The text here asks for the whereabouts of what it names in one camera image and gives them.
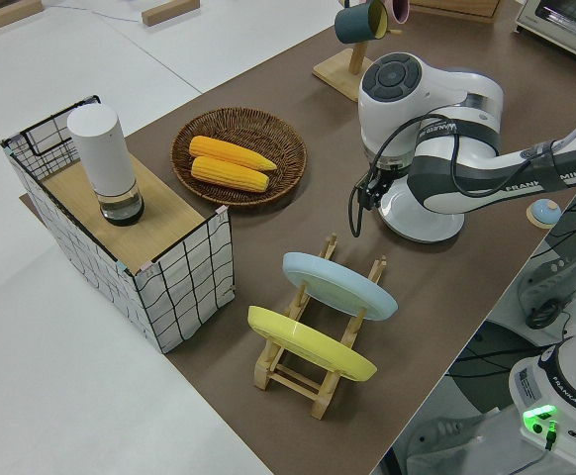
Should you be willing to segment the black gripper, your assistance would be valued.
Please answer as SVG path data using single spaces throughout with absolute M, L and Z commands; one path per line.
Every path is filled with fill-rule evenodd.
M 368 180 L 358 184 L 358 204 L 363 209 L 378 208 L 382 196 L 389 190 L 393 182 L 393 171 L 375 168 L 370 172 Z

